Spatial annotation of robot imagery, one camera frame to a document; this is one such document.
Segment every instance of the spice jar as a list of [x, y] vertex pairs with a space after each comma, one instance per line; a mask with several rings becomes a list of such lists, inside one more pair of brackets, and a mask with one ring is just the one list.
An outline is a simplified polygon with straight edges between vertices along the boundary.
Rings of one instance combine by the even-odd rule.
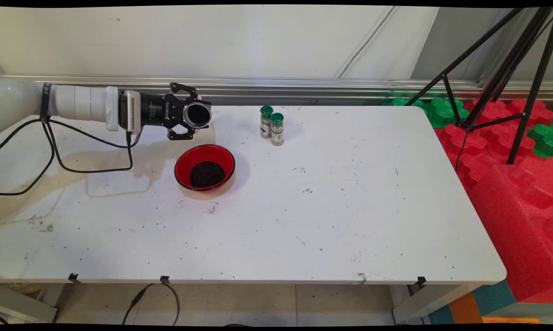
[[284, 143], [282, 130], [285, 117], [281, 113], [274, 113], [271, 116], [271, 142], [275, 146], [280, 146]]
[[271, 106], [264, 106], [260, 108], [260, 136], [262, 138], [271, 137], [271, 114]]

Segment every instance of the robotic arm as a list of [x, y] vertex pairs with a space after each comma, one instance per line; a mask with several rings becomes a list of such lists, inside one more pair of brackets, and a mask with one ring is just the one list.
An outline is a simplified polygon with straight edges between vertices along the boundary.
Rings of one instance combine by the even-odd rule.
[[[189, 93], [186, 99], [174, 96]], [[211, 103], [198, 100], [195, 88], [170, 84], [165, 95], [120, 92], [115, 86], [84, 87], [51, 85], [16, 79], [0, 79], [0, 133], [29, 115], [47, 107], [47, 115], [65, 119], [104, 122], [109, 131], [119, 127], [138, 134], [142, 126], [165, 126], [170, 140], [190, 140], [196, 129], [211, 122]], [[181, 125], [184, 134], [172, 130]]]

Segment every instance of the jar label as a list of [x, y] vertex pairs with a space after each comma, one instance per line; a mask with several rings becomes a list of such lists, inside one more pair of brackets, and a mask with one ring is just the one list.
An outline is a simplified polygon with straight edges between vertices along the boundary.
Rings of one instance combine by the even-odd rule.
[[264, 123], [260, 123], [260, 135], [262, 135], [263, 137], [266, 137], [270, 133], [271, 133], [271, 127]]
[[282, 141], [282, 132], [281, 133], [272, 133], [272, 140], [275, 142], [275, 143], [278, 143], [280, 141]]

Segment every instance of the green cap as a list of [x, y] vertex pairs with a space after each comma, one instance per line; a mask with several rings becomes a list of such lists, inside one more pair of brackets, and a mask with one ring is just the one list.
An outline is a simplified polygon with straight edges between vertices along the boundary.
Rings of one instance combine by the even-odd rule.
[[272, 125], [282, 126], [282, 120], [283, 119], [285, 119], [285, 117], [281, 113], [274, 113], [271, 116]]
[[264, 106], [264, 107], [260, 108], [260, 116], [263, 119], [270, 119], [272, 111], [273, 110], [272, 110], [271, 106]]

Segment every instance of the black tripod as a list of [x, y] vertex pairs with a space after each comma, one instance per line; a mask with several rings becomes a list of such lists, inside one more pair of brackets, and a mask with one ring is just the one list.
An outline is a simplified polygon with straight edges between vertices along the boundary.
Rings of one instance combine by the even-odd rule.
[[449, 79], [447, 77], [448, 73], [452, 71], [452, 69], [455, 69], [459, 63], [461, 63], [468, 55], [470, 55], [472, 52], [474, 52], [481, 44], [483, 44], [486, 40], [488, 40], [492, 35], [494, 35], [500, 28], [502, 28], [506, 23], [512, 19], [512, 17], [516, 16], [523, 8], [514, 8], [511, 12], [509, 12], [504, 18], [501, 19], [495, 26], [493, 26], [489, 31], [487, 31], [479, 40], [477, 40], [472, 46], [470, 46], [464, 53], [462, 53], [459, 58], [457, 58], [454, 62], [452, 62], [449, 66], [447, 66], [444, 70], [442, 70], [432, 81], [426, 85], [418, 94], [416, 94], [411, 100], [409, 100], [405, 105], [409, 106], [412, 103], [414, 103], [416, 100], [418, 100], [421, 96], [423, 96], [430, 88], [432, 88], [437, 82], [440, 80], [444, 81], [444, 86], [446, 87], [447, 94], [449, 95], [450, 104], [453, 108], [453, 112], [455, 113], [455, 120], [456, 120], [456, 126], [460, 126], [462, 128], [465, 128], [467, 131], [467, 134], [469, 132], [473, 132], [474, 130], [478, 128], [483, 128], [485, 126], [492, 126], [493, 124], [499, 124], [510, 120], [520, 119], [520, 125], [518, 126], [518, 131], [516, 132], [516, 137], [514, 138], [514, 143], [512, 145], [512, 149], [510, 150], [510, 155], [507, 159], [507, 164], [514, 164], [514, 161], [516, 159], [516, 155], [518, 154], [518, 149], [520, 148], [520, 143], [522, 141], [522, 138], [524, 137], [524, 131], [526, 129], [526, 126], [528, 124], [528, 121], [530, 119], [530, 114], [532, 112], [532, 107], [534, 106], [536, 96], [538, 94], [538, 90], [540, 88], [540, 84], [542, 83], [542, 79], [544, 78], [544, 72], [546, 71], [546, 67], [548, 65], [548, 61], [550, 59], [550, 55], [553, 52], [553, 25], [550, 28], [550, 34], [548, 35], [548, 40], [546, 42], [546, 45], [544, 47], [544, 51], [542, 53], [542, 57], [540, 58], [540, 63], [538, 65], [538, 69], [536, 69], [536, 75], [535, 79], [532, 82], [532, 87], [530, 88], [530, 93], [528, 95], [528, 100], [526, 102], [524, 111], [520, 114], [512, 115], [505, 117], [503, 119], [487, 122], [484, 124], [479, 124], [478, 126], [475, 126], [475, 122], [477, 121], [479, 115], [481, 115], [481, 112], [485, 108], [485, 105], [489, 102], [489, 100], [496, 101], [499, 96], [501, 95], [501, 92], [506, 87], [507, 82], [512, 77], [512, 74], [522, 61], [524, 59], [525, 55], [528, 53], [530, 48], [533, 46], [533, 44], [536, 42], [536, 39], [540, 36], [540, 34], [547, 28], [548, 24], [553, 21], [553, 17], [548, 21], [548, 23], [545, 24], [546, 19], [548, 17], [548, 14], [552, 11], [553, 7], [540, 7], [535, 15], [533, 16], [532, 20], [528, 23], [527, 27], [522, 32], [520, 38], [510, 50], [510, 53], [507, 55], [506, 59], [504, 59], [503, 63], [495, 73], [495, 75], [491, 78], [487, 86], [485, 87], [485, 90], [483, 94], [481, 94], [481, 97], [479, 98], [479, 101], [477, 101], [477, 104], [472, 109], [471, 113], [468, 115], [468, 117], [461, 121], [459, 112], [457, 111], [457, 106], [455, 103], [455, 97], [453, 96], [453, 92], [450, 88]]

